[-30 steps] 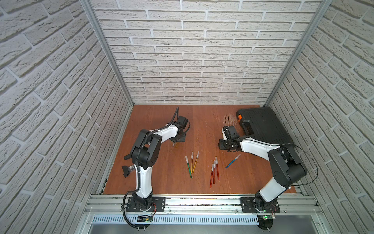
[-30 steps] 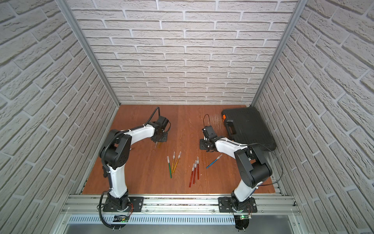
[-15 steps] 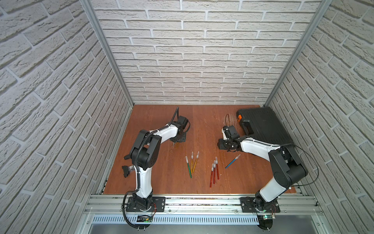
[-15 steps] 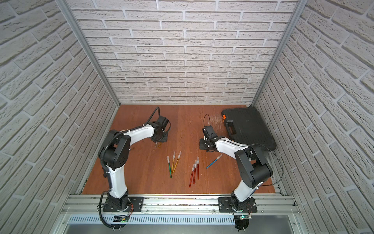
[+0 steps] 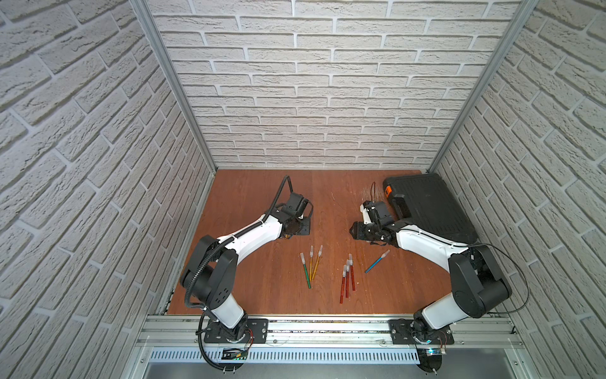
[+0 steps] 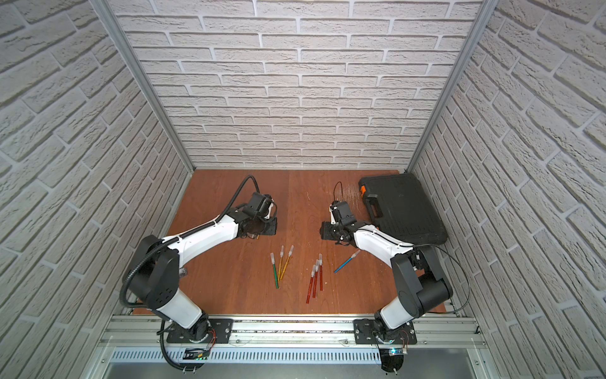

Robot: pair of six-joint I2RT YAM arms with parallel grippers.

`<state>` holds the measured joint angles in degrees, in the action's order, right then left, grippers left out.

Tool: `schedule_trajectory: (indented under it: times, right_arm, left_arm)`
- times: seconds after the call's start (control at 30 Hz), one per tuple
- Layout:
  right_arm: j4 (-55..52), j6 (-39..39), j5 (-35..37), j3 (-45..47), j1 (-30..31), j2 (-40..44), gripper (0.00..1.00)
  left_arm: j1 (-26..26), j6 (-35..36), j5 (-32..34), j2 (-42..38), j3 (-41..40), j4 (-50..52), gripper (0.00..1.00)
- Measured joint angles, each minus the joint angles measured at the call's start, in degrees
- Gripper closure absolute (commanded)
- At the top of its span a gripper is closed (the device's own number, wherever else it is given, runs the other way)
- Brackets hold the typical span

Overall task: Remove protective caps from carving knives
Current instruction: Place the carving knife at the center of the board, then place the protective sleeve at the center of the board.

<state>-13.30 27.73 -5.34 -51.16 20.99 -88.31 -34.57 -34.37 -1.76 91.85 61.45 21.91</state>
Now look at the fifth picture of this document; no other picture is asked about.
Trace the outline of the blue carving knife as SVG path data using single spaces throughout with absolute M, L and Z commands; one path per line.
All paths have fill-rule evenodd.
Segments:
M 385 259 L 386 256 L 388 256 L 388 254 L 390 254 L 391 250 L 386 250 L 385 252 L 383 252 L 383 254 L 380 255 L 380 257 L 377 258 L 377 260 L 375 260 L 366 270 L 365 273 L 369 273 L 371 270 L 373 270 L 383 259 Z

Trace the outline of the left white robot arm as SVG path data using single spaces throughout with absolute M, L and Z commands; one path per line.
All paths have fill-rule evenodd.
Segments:
M 219 238 L 205 235 L 181 275 L 186 307 L 203 310 L 234 340 L 240 339 L 248 314 L 232 295 L 238 265 L 268 243 L 308 235 L 312 214 L 311 201 L 292 192 L 287 202 L 273 202 L 259 219 L 234 233 Z

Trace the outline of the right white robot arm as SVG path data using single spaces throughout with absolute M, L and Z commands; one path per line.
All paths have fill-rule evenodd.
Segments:
M 366 201 L 359 206 L 362 220 L 353 223 L 355 240 L 372 245 L 393 246 L 423 257 L 448 273 L 451 292 L 418 310 L 404 325 L 415 344 L 450 344 L 451 325 L 486 314 L 509 315 L 530 302 L 530 285 L 523 276 L 526 298 L 509 311 L 494 309 L 511 298 L 513 290 L 495 253 L 511 257 L 490 243 L 461 243 L 428 232 L 406 220 L 395 220 L 383 202 Z

